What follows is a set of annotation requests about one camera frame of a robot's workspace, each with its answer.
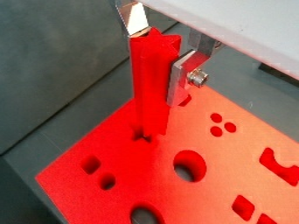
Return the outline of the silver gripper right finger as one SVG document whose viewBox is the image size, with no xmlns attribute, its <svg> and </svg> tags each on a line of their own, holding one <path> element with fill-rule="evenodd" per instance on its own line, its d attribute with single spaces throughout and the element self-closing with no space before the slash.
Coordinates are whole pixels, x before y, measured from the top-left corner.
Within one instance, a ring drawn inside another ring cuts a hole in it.
<svg viewBox="0 0 299 224">
<path fill-rule="evenodd" d="M 188 86 L 201 88 L 209 76 L 202 71 L 204 63 L 222 48 L 222 44 L 204 33 L 190 29 L 188 44 L 190 50 L 172 63 L 166 104 L 174 107 L 188 97 Z"/>
</svg>

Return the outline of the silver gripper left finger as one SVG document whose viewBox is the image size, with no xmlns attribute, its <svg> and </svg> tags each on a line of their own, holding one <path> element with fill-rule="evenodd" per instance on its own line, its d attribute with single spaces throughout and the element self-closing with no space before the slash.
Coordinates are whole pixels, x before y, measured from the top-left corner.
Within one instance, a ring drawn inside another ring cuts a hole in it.
<svg viewBox="0 0 299 224">
<path fill-rule="evenodd" d="M 136 0 L 109 0 L 117 15 L 122 33 L 128 38 L 145 35 L 150 26 L 146 21 L 144 5 Z"/>
</svg>

